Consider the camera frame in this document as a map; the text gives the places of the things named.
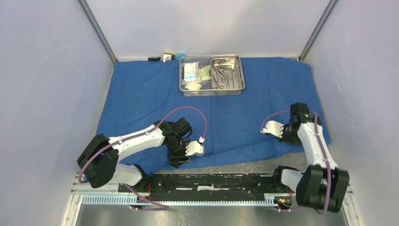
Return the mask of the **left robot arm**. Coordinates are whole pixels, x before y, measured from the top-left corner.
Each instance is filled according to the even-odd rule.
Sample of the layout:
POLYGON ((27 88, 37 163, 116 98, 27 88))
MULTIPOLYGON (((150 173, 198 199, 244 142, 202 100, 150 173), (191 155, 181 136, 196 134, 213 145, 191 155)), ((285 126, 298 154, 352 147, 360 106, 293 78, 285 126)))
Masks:
POLYGON ((140 151, 164 145, 168 164, 178 168, 191 160, 188 139, 191 134, 192 127, 184 117, 176 122, 157 121, 141 131, 121 137, 98 134, 79 156, 77 165, 92 188, 119 183, 142 192, 148 186, 144 170, 138 164, 126 165, 121 161, 140 151))

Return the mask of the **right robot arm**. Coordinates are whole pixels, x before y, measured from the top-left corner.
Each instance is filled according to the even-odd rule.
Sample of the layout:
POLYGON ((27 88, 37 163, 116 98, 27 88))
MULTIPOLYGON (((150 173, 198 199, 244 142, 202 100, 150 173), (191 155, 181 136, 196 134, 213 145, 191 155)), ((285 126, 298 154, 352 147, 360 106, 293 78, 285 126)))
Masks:
POLYGON ((304 173, 292 167, 278 166, 272 187, 277 192, 288 188, 294 191, 301 207, 320 210, 322 213, 339 212, 350 181, 347 170, 333 160, 325 139, 320 117, 305 103, 290 107, 290 120, 283 125, 280 142, 301 145, 308 167, 304 173))

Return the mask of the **metal mesh tray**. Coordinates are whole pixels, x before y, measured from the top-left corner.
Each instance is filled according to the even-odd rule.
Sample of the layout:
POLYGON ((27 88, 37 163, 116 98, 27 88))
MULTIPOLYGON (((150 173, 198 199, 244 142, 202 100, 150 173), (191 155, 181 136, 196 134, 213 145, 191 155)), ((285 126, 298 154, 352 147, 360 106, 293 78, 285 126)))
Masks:
POLYGON ((210 61, 213 58, 217 57, 239 57, 238 55, 235 54, 227 54, 227 55, 210 55, 210 56, 185 56, 179 60, 179 89, 182 91, 183 95, 185 97, 208 97, 208 96, 231 96, 231 95, 238 95, 241 93, 242 90, 233 90, 233 91, 227 91, 227 90, 216 90, 212 89, 212 81, 206 81, 202 82, 200 81, 195 81, 195 82, 185 82, 183 77, 184 77, 184 71, 183 71, 183 63, 189 63, 189 62, 197 62, 199 61, 199 69, 201 67, 210 65, 210 61), (196 90, 196 91, 187 91, 184 90, 184 86, 189 84, 189 83, 202 83, 202 88, 201 90, 196 90))

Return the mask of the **green sterile packet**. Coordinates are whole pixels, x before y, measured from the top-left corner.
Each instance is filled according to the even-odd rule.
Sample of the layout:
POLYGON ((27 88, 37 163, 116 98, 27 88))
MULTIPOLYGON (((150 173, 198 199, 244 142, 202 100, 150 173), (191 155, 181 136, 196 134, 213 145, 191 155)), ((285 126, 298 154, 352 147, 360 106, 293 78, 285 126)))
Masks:
POLYGON ((211 80, 211 72, 210 71, 211 71, 211 66, 210 65, 201 67, 198 70, 199 77, 201 78, 202 82, 206 82, 206 81, 211 80))

